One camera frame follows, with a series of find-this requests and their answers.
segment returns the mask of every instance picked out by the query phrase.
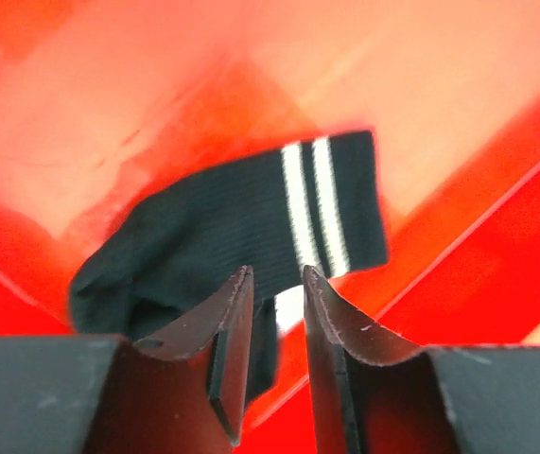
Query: white stripe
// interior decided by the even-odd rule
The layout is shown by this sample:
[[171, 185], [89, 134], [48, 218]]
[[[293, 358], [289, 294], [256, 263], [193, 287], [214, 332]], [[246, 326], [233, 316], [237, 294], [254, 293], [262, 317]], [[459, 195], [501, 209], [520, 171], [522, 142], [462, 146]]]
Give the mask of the white stripe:
[[314, 141], [314, 176], [316, 177], [322, 236], [326, 245], [331, 275], [342, 276], [349, 272], [350, 263], [343, 237], [328, 137], [321, 137]]
[[300, 143], [286, 145], [282, 148], [282, 171], [287, 190], [290, 231], [300, 271], [303, 270], [304, 265], [320, 266], [311, 218], [309, 217], [303, 167]]

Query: striped sock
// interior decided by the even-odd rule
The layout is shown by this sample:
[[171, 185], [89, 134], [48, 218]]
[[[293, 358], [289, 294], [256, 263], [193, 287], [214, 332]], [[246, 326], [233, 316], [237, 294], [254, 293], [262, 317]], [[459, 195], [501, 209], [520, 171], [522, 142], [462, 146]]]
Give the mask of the striped sock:
[[373, 139], [352, 132], [212, 167], [140, 202], [78, 271], [70, 307], [78, 331], [139, 339], [252, 265], [252, 398], [273, 381], [273, 298], [301, 284], [303, 265], [330, 277], [386, 260]]

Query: orange surface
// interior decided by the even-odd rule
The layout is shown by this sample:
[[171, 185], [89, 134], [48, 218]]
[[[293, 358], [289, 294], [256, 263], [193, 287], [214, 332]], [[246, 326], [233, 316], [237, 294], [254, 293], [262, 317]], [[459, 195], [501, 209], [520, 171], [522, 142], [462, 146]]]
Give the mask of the orange surface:
[[[540, 162], [398, 297], [382, 307], [378, 318], [390, 329], [421, 344], [540, 344]], [[290, 353], [287, 358], [297, 358], [292, 355], [293, 340], [302, 335], [297, 330], [285, 340], [283, 348]], [[302, 361], [293, 365], [291, 371], [305, 373]], [[288, 375], [281, 377], [276, 389], [263, 399], [286, 388]], [[249, 421], [257, 424], [247, 433], [239, 453], [259, 452], [260, 446], [265, 448], [263, 452], [315, 452], [309, 433], [309, 387], [300, 380], [294, 389], [297, 391], [263, 424], [258, 424], [263, 421], [263, 413], [257, 414], [257, 421], [253, 419], [262, 402], [255, 403], [249, 410]], [[389, 404], [389, 398], [380, 400]], [[371, 437], [374, 444], [387, 443], [394, 452], [400, 452], [394, 447], [398, 445], [402, 452], [409, 452], [411, 446], [419, 447], [419, 442], [429, 437], [427, 443], [421, 444], [422, 450], [437, 449], [423, 421], [406, 423], [408, 432], [399, 431], [398, 437], [390, 437], [390, 431], [385, 429], [395, 421], [410, 419], [411, 414], [397, 406], [383, 410], [379, 412], [380, 433], [375, 434], [376, 439]]]
[[[540, 0], [0, 0], [0, 288], [65, 330], [71, 275], [147, 194], [360, 127], [391, 262], [340, 290], [375, 315], [540, 160]], [[305, 383], [301, 340], [247, 424]]]

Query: red plastic surface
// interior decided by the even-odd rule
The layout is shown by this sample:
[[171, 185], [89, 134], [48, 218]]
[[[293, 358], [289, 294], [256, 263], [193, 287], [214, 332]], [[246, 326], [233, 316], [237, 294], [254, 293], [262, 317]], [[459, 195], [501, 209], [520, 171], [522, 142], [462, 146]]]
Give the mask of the red plastic surface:
[[540, 163], [379, 320], [419, 343], [515, 343], [540, 322]]
[[[375, 131], [391, 260], [339, 281], [342, 294], [371, 316], [397, 298], [385, 321], [419, 340], [539, 323], [529, 299], [525, 315], [469, 294], [430, 306], [450, 321], [481, 310], [472, 336], [421, 323], [427, 298], [402, 295], [540, 162], [540, 0], [0, 0], [0, 333], [68, 331], [70, 277], [151, 192], [361, 127]], [[300, 326], [251, 434], [305, 389], [304, 348]]]

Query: sock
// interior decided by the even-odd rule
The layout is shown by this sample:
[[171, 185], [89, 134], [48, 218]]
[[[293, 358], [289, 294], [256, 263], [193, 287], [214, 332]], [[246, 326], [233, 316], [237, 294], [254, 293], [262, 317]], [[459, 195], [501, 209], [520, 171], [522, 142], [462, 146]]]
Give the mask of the sock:
[[368, 131], [294, 143], [206, 169], [141, 201], [70, 286], [84, 333], [137, 340], [215, 292], [242, 265], [254, 272], [247, 400], [268, 389], [277, 359], [273, 297], [385, 263]]

